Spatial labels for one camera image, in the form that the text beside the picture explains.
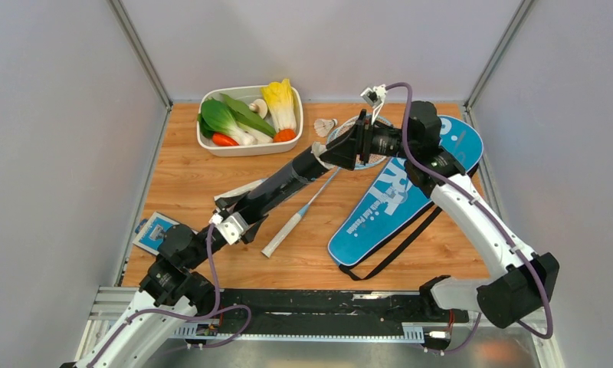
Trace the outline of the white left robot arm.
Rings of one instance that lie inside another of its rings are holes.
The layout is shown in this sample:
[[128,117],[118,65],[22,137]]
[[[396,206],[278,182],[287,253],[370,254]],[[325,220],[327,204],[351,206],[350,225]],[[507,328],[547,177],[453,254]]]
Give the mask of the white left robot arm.
[[125,311],[87,355],[68,366],[141,367],[184,323],[234,310],[220,306],[218,280],[209,281],[194,269],[203,261],[212,262],[214,251],[224,245],[254,239],[259,225],[234,209],[244,197],[242,192],[216,200],[208,226],[199,232],[183,224],[168,228],[156,261]]

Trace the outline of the black shuttlecock tube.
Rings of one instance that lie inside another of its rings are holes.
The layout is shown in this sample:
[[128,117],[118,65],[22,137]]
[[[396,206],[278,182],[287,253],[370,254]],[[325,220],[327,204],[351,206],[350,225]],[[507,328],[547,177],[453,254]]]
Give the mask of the black shuttlecock tube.
[[331,168],[322,166],[312,155],[310,148],[307,148],[272,176],[265,179],[255,189],[252,189],[251,193],[254,195],[268,193],[268,209],[271,212],[282,202],[285,202],[330,170]]

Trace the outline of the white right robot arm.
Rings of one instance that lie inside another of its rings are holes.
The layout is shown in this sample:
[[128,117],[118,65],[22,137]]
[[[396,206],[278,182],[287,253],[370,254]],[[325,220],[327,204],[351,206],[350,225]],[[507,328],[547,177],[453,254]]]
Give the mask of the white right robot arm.
[[350,272],[412,222],[426,229],[445,212],[477,249],[489,278],[441,276],[428,282],[418,301],[424,318],[439,320],[450,309],[476,311],[505,328],[548,308],[559,263],[515,236],[480,196],[470,171],[483,142],[465,122],[415,101],[404,129],[362,114],[337,128],[327,146],[335,149],[337,166],[383,165],[329,241],[340,270]]

